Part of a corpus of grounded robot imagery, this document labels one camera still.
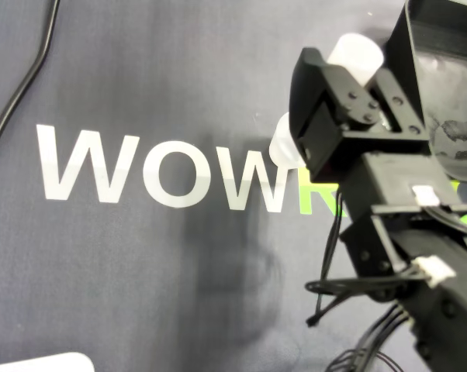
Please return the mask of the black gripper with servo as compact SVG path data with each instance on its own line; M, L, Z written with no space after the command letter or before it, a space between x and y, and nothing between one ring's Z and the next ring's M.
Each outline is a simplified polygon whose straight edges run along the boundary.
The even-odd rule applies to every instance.
M292 74L289 128L313 183L337 183L364 153L428 152L427 135L390 70L376 72L374 95L378 101L319 50L302 49Z

